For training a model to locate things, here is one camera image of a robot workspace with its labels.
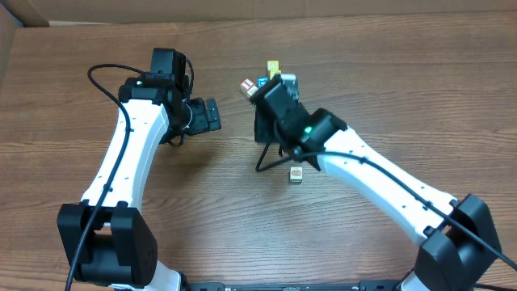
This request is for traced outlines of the blue-faced wooden block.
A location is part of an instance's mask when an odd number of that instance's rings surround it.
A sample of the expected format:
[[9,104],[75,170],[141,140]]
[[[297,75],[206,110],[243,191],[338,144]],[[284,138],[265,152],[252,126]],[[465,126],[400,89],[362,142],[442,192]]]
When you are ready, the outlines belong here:
[[303,168],[291,167],[289,171],[289,181],[291,183],[301,183],[303,180]]

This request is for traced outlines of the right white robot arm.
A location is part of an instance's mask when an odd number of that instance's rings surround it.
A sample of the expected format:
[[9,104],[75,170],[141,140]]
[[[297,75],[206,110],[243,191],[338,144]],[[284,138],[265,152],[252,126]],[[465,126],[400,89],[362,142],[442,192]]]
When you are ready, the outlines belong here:
[[502,248],[488,205],[463,200],[408,174],[326,109],[255,108],[255,131],[266,132],[288,159],[308,162],[348,183],[391,217],[418,247],[399,290],[472,290]]

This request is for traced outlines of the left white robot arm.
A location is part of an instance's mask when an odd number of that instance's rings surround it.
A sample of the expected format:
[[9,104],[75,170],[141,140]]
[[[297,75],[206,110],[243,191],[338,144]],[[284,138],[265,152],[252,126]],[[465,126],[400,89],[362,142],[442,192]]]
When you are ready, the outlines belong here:
[[191,99],[188,77],[141,72],[115,97],[118,124],[104,160],[76,204],[63,204],[57,228],[73,280],[122,290],[180,290],[180,272],[158,259],[142,217],[145,183],[157,148],[221,128],[214,99]]

